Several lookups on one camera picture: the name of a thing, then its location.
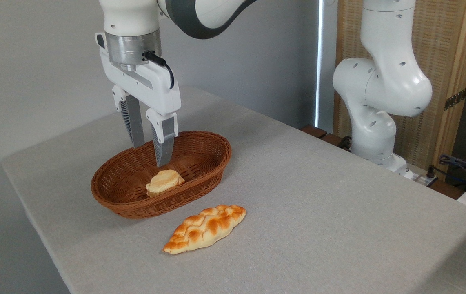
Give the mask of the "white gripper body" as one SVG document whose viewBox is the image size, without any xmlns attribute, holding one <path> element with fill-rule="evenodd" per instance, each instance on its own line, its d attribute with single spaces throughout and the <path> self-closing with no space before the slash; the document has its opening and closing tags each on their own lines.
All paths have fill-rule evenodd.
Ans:
<svg viewBox="0 0 466 294">
<path fill-rule="evenodd" d="M 168 69 L 149 61 L 136 65 L 134 71 L 126 71 L 110 62 L 107 46 L 99 50 L 104 72 L 114 85 L 163 116 L 181 108 L 178 82 L 170 77 Z"/>
</svg>

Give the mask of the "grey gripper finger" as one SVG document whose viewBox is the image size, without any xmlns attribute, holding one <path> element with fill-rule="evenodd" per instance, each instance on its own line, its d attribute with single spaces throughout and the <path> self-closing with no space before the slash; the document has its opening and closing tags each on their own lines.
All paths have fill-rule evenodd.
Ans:
<svg viewBox="0 0 466 294">
<path fill-rule="evenodd" d="M 113 86 L 112 92 L 115 106 L 123 117 L 133 147 L 141 147 L 145 144 L 145 139 L 140 114 L 140 101 L 117 85 Z"/>
<path fill-rule="evenodd" d="M 146 117 L 151 124 L 157 166 L 161 167 L 170 162 L 175 138 L 179 136 L 177 114 L 163 116 L 149 108 Z"/>
</svg>

